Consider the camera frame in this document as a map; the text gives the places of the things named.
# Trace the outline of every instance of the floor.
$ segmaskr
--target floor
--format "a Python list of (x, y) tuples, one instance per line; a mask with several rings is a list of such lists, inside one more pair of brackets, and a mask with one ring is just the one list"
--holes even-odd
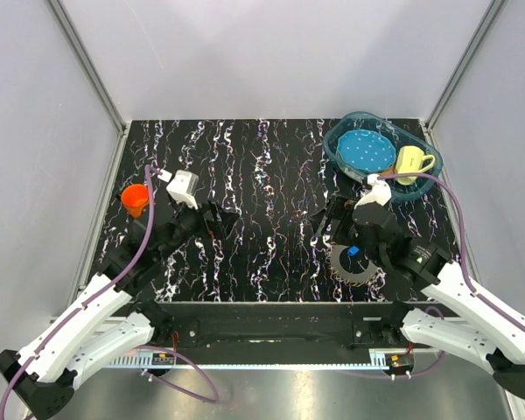
[[(417, 369), (431, 364), (422, 354)], [(503, 395), (480, 368), (447, 356), (411, 381), (371, 380), (350, 372), (208, 371), (222, 403), (199, 402), (135, 371), (103, 369), (76, 392), (55, 420), (509, 420)], [(383, 375), (371, 373), (366, 375)], [(193, 371), (165, 377), (210, 396)]]
[[(357, 197), (359, 185), (337, 173), (323, 152), (324, 134), (338, 120), (199, 120), (133, 122), (94, 256), (92, 272), (125, 235), (130, 217), (116, 195), (144, 182), (144, 165), (199, 175), (197, 200), (217, 200), (241, 214), (222, 243), (191, 240), (153, 282), (160, 302), (424, 300), (407, 283), (380, 274), (361, 286), (340, 281), (330, 249), (312, 237), (308, 218), (333, 193)], [(424, 139), (418, 120), (392, 120)], [(156, 202), (166, 201), (157, 183)], [(415, 235), (458, 256), (437, 187), (420, 200), (392, 205)]]

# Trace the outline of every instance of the yellow mug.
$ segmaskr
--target yellow mug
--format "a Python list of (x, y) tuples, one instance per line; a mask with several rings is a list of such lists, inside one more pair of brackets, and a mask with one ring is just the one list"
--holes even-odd
[[(426, 155), (424, 151), (416, 146), (404, 146), (399, 150), (396, 158), (395, 173), (426, 172), (436, 163), (436, 157)], [(411, 186), (417, 177), (397, 178), (396, 181), (402, 186)]]

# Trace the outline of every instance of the blue plate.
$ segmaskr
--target blue plate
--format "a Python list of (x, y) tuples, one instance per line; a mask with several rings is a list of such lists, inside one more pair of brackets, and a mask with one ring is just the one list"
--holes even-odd
[(368, 173), (388, 169), (396, 160), (395, 146), (369, 129), (352, 129), (339, 138), (337, 153), (345, 163)]

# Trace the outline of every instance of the plastic tub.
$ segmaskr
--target plastic tub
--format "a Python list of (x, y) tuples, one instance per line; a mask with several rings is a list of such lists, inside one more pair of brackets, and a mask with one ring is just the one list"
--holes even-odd
[[(368, 172), (359, 170), (353, 167), (348, 162), (345, 162), (337, 153), (337, 145), (339, 138), (342, 137), (349, 130), (371, 130), (376, 131), (382, 136), (386, 137), (395, 146), (396, 153), (398, 155), (399, 150), (403, 146), (416, 146), (422, 149), (427, 155), (434, 155), (436, 157), (436, 163), (426, 173), (435, 177), (439, 176), (441, 169), (444, 166), (444, 162), (439, 152), (432, 146), (420, 140), (416, 136), (412, 136), (409, 132), (399, 129), (389, 121), (380, 118), (379, 116), (369, 114), (368, 112), (353, 112), (352, 114), (346, 115), (325, 135), (323, 142), (326, 154), (331, 161), (338, 166), (348, 177), (362, 182), (367, 176)], [(411, 201), (422, 197), (430, 190), (434, 184), (432, 180), (425, 178), (418, 178), (412, 185), (401, 185), (395, 180), (391, 179), (388, 181), (391, 186), (391, 192), (393, 193), (393, 201)]]

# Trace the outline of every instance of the marble pattern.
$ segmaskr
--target marble pattern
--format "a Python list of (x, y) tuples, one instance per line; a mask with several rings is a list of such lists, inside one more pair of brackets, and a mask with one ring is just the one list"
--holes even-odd
[[(323, 135), (338, 120), (135, 121), (94, 256), (92, 273), (127, 232), (130, 217), (116, 195), (144, 182), (144, 165), (199, 175), (197, 200), (216, 200), (241, 215), (225, 241), (192, 238), (166, 262), (148, 295), (169, 301), (424, 300), (409, 284), (380, 273), (349, 286), (327, 261), (330, 244), (315, 238), (309, 216), (333, 193), (358, 197), (359, 185), (337, 173)], [(416, 120), (393, 123), (424, 138)], [(155, 180), (156, 202), (166, 202)], [(436, 186), (421, 199), (392, 205), (410, 232), (457, 254), (444, 199)]]

